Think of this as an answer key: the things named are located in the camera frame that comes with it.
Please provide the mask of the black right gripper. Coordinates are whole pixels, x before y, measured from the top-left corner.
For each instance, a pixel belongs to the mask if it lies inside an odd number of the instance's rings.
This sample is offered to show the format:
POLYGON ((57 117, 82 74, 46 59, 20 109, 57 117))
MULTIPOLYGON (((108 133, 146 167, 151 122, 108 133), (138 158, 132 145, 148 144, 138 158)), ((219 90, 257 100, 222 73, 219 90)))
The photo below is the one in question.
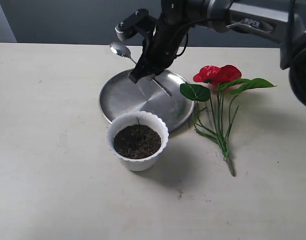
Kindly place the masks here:
POLYGON ((161 14, 158 21, 148 35, 148 45, 143 47, 140 61, 135 64, 128 78, 137 84, 142 78, 155 79, 166 68, 172 65, 183 38, 188 32, 188 25, 179 21, 171 24, 165 14, 161 14))

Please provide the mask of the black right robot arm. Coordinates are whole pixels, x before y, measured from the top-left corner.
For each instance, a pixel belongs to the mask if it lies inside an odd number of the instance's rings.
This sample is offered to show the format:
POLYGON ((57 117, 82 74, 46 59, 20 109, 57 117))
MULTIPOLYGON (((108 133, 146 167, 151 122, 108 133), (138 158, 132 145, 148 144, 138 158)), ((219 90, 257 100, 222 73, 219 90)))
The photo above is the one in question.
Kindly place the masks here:
POLYGON ((219 33, 235 31, 279 45, 280 68, 289 70, 290 87, 306 106, 306 3, 290 0, 163 0, 161 14, 149 31, 129 78, 136 83, 158 76, 174 61, 193 26, 219 33))

